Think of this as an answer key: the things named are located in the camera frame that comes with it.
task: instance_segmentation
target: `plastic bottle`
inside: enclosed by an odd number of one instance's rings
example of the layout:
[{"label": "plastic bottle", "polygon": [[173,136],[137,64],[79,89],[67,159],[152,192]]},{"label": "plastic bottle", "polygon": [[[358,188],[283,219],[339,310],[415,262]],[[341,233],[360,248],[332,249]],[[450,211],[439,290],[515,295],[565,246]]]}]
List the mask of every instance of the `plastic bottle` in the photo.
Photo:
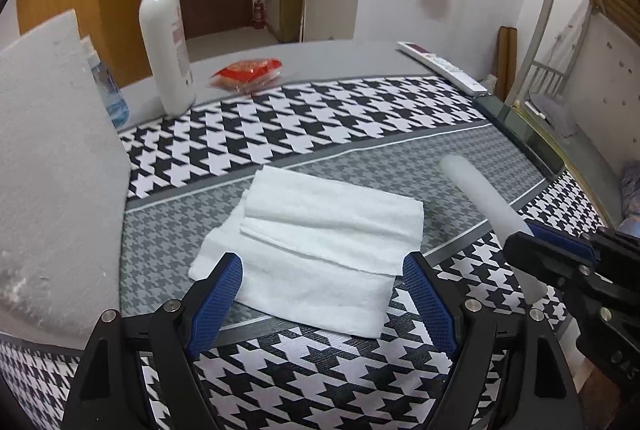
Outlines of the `plastic bottle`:
[{"label": "plastic bottle", "polygon": [[111,118],[111,123],[116,129],[122,127],[129,119],[129,106],[124,101],[120,89],[113,81],[111,73],[100,61],[97,51],[91,42],[90,36],[85,36],[80,43],[86,54],[91,73],[94,75],[95,83],[98,84],[100,98]]},{"label": "plastic bottle", "polygon": [[142,0],[140,29],[164,110],[183,114],[195,100],[179,0]]}]

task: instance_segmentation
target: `blue liquid bottle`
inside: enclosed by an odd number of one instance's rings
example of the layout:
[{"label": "blue liquid bottle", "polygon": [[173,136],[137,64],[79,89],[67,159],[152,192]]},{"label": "blue liquid bottle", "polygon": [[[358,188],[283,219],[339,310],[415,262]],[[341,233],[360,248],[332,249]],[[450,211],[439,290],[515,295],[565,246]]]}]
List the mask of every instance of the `blue liquid bottle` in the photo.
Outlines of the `blue liquid bottle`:
[{"label": "blue liquid bottle", "polygon": [[124,101],[124,97],[113,81],[113,77],[106,66],[100,61],[98,53],[95,51],[94,45],[89,36],[85,36],[82,40],[82,48],[89,62],[91,73],[94,75],[95,83],[100,92],[100,98],[111,118],[113,127],[119,129],[129,119],[129,106]]}]

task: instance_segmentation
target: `fire extinguisher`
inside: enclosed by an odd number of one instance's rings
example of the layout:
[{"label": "fire extinguisher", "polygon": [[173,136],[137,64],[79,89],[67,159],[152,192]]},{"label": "fire extinguisher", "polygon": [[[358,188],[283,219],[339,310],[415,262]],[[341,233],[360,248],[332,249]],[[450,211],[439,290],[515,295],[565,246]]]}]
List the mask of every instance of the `fire extinguisher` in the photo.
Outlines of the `fire extinguisher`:
[{"label": "fire extinguisher", "polygon": [[261,30],[264,28],[264,25],[264,3],[262,0],[257,0],[254,3],[254,28],[256,30]]}]

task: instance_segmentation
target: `white remote control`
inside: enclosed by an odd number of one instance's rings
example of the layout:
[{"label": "white remote control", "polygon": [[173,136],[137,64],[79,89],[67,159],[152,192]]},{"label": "white remote control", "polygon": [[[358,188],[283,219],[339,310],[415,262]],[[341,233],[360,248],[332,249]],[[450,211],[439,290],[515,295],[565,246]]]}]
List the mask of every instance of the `white remote control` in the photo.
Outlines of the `white remote control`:
[{"label": "white remote control", "polygon": [[487,95],[489,92],[462,69],[447,62],[438,55],[427,51],[413,42],[398,42],[398,48],[414,60],[426,65],[440,76],[449,80],[454,86],[469,96]]}]

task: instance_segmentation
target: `tiled floor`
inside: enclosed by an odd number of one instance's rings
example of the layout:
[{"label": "tiled floor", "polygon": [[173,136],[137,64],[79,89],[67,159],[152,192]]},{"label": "tiled floor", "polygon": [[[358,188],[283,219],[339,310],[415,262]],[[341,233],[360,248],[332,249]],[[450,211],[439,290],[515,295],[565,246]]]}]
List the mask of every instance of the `tiled floor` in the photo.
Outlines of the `tiled floor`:
[{"label": "tiled floor", "polygon": [[187,51],[190,61],[197,62],[213,56],[246,49],[264,48],[277,43],[277,39],[267,29],[240,28],[239,30],[190,38],[187,40]]}]

